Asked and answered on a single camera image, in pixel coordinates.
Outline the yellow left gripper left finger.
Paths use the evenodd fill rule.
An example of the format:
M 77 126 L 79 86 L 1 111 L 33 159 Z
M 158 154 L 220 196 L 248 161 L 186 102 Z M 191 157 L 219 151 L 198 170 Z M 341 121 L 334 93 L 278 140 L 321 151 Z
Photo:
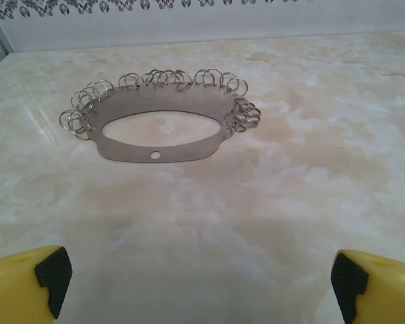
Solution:
M 0 258 L 0 324 L 54 323 L 72 278 L 62 246 L 43 246 Z

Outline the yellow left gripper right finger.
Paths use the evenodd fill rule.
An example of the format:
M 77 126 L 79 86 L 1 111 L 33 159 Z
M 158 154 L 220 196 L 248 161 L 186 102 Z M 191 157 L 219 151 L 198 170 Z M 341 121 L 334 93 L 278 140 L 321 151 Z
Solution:
M 344 323 L 405 324 L 405 263 L 339 250 L 331 285 Z

